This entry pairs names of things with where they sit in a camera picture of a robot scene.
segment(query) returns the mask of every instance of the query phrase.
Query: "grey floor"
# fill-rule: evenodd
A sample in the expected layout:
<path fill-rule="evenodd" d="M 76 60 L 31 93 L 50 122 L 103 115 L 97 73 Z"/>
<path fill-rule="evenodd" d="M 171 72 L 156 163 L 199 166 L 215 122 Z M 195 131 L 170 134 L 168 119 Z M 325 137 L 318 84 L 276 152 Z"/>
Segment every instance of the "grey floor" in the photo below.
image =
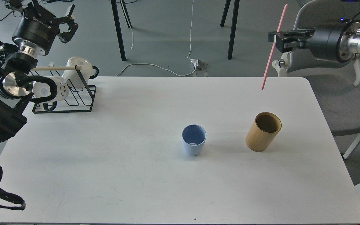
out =
<path fill-rule="evenodd" d="M 283 30 L 293 28 L 296 15 L 309 0 L 248 0 L 241 1 L 234 43 L 233 59 L 227 59 L 230 37 L 231 4 L 226 25 L 219 27 L 223 13 L 223 0 L 195 0 L 192 23 L 190 58 L 198 58 L 206 63 L 206 70 L 192 76 L 209 77 L 261 77 L 263 76 L 271 43 L 267 32 L 277 29 L 284 4 L 288 10 Z M 0 19 L 9 13 L 0 1 Z M 79 29 L 73 40 L 67 44 L 55 40 L 50 54 L 38 57 L 39 66 L 47 66 L 54 61 L 56 66 L 66 65 L 72 56 L 85 57 L 100 69 L 100 76 L 115 76 L 131 63 L 152 63 L 173 70 L 178 74 L 192 72 L 192 65 L 186 58 L 190 50 L 190 22 L 192 0 L 138 0 L 127 4 L 133 24 L 134 48 L 131 50 L 132 33 L 127 28 L 123 13 L 119 8 L 121 28 L 126 51 L 125 62 L 120 53 L 114 28 L 112 8 L 109 0 L 74 0 L 74 14 Z M 55 2 L 42 4 L 56 16 L 64 16 L 69 3 Z M 12 34 L 20 18 L 10 15 L 0 23 L 0 40 L 11 43 Z M 281 54 L 276 51 L 274 58 Z M 353 66 L 340 70 L 310 69 L 305 74 L 336 73 L 352 74 Z M 277 74 L 272 68 L 269 76 Z M 174 76 L 174 74 L 152 66 L 131 66 L 122 76 Z M 353 81 L 353 76 L 346 75 Z M 336 137 L 340 153 L 346 151 L 355 136 Z M 353 183 L 360 183 L 360 145 L 345 160 Z"/>

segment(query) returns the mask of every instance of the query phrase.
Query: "wooden stick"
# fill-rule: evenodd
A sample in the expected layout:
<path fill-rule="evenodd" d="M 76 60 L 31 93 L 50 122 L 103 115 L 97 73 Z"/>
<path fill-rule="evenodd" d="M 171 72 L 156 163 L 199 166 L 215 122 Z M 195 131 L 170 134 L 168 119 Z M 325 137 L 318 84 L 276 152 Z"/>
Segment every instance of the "wooden stick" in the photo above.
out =
<path fill-rule="evenodd" d="M 280 17 L 280 22 L 279 22 L 279 26 L 277 27 L 277 32 L 280 32 L 281 25 L 283 24 L 283 19 L 284 19 L 284 15 L 286 14 L 287 7 L 288 7 L 288 5 L 286 4 L 286 5 L 284 6 L 283 13 L 281 14 L 281 17 Z M 273 45 L 272 45 L 272 49 L 271 49 L 271 51 L 270 51 L 269 59 L 267 60 L 265 73 L 264 73 L 264 75 L 263 75 L 262 85 L 261 85 L 261 87 L 260 87 L 261 90 L 263 90 L 263 88 L 265 87 L 266 78 L 267 78 L 268 72 L 269 72 L 269 65 L 271 64 L 272 58 L 273 58 L 274 47 L 276 47 L 276 39 L 274 39 L 274 42 L 273 42 Z"/>
<path fill-rule="evenodd" d="M 32 71 L 35 71 L 35 70 L 49 70 L 49 71 L 52 71 L 52 70 L 76 70 L 76 67 L 78 70 L 81 70 L 80 66 L 75 66 L 75 67 L 36 67 L 31 70 Z"/>

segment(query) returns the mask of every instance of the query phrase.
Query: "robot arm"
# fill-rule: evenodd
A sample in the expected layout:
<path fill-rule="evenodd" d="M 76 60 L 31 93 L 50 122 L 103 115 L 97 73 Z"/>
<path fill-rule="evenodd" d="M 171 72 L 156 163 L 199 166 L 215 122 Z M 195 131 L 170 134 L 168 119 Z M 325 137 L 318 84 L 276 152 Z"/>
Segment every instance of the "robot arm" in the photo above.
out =
<path fill-rule="evenodd" d="M 57 94 L 53 80 L 41 76 L 29 76 L 29 72 L 37 65 L 38 55 L 47 55 L 56 36 L 63 43 L 69 42 L 77 30 L 70 7 L 65 17 L 57 18 L 54 14 L 32 0 L 23 8 L 20 0 L 5 0 L 5 6 L 22 13 L 22 19 L 12 37 L 14 44 L 0 41 L 0 98 L 18 100 L 12 108 L 0 100 L 0 143 L 13 137 L 27 122 L 22 115 L 29 102 L 40 103 L 50 101 Z M 69 31 L 60 32 L 59 25 L 68 24 Z M 50 87 L 50 96 L 33 98 L 33 81 L 46 83 Z M 22 198 L 0 188 L 0 198 L 20 206 L 0 208 L 25 208 Z"/>
<path fill-rule="evenodd" d="M 344 63 L 360 54 L 360 22 L 354 19 L 341 18 L 317 27 L 270 32 L 268 41 L 276 42 L 282 53 L 307 48 L 316 59 Z"/>

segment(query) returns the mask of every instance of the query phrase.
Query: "chair backrest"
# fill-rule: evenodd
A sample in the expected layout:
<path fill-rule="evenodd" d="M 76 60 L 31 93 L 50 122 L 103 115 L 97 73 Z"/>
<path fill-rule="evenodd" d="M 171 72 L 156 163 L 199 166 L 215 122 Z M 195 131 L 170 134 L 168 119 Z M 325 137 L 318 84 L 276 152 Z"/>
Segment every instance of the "chair backrest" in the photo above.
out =
<path fill-rule="evenodd" d="M 328 20 L 350 19 L 360 12 L 360 2 L 340 0 L 313 0 L 305 4 L 297 15 L 294 29 L 316 27 Z M 346 63 L 328 62 L 315 59 L 307 49 L 296 49 L 290 53 L 287 72 L 305 68 L 341 68 Z"/>

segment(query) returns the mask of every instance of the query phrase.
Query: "pink stick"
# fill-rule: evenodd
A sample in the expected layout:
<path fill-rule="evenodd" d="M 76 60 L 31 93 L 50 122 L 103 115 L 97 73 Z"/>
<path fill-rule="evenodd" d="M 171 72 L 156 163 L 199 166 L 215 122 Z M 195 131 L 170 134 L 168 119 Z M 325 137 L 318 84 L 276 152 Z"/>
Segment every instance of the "pink stick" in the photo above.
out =
<path fill-rule="evenodd" d="M 279 26 L 277 27 L 277 32 L 280 32 L 281 25 L 283 24 L 283 19 L 284 19 L 284 15 L 286 14 L 287 7 L 288 7 L 288 5 L 286 4 L 286 5 L 284 6 L 283 13 L 281 14 Z M 267 76 L 268 76 L 268 71 L 269 71 L 270 63 L 272 62 L 273 53 L 274 53 L 274 47 L 275 47 L 275 46 L 276 46 L 276 42 L 273 42 L 272 49 L 271 49 L 270 55 L 269 55 L 269 59 L 267 60 L 265 73 L 264 73 L 264 75 L 263 75 L 263 81 L 262 81 L 262 85 L 261 85 L 261 87 L 260 87 L 261 90 L 263 90 L 263 88 L 265 87 L 265 82 L 266 82 L 266 78 L 267 78 Z"/>

